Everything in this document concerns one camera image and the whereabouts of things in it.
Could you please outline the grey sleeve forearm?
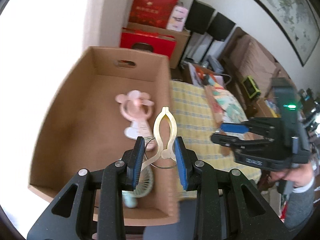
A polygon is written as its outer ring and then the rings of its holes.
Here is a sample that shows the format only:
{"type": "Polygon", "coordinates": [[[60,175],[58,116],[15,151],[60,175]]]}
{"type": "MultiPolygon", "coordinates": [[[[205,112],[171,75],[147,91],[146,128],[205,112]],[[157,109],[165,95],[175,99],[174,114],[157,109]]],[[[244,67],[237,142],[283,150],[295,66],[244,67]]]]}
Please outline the grey sleeve forearm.
{"type": "Polygon", "coordinates": [[[292,190],[287,202],[286,217],[284,225],[289,231],[300,231],[313,214],[314,183],[312,177],[310,182],[292,190]]]}

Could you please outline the person right hand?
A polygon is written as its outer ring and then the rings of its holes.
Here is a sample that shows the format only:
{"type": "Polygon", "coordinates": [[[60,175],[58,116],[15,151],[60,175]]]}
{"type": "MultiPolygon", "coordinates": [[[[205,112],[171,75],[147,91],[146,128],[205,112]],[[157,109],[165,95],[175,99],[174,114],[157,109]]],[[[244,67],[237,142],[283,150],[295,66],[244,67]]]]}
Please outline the person right hand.
{"type": "Polygon", "coordinates": [[[313,168],[311,162],[300,164],[296,168],[284,169],[282,171],[270,172],[268,181],[274,183],[279,180],[294,182],[294,187],[308,185],[313,179],[313,168]]]}

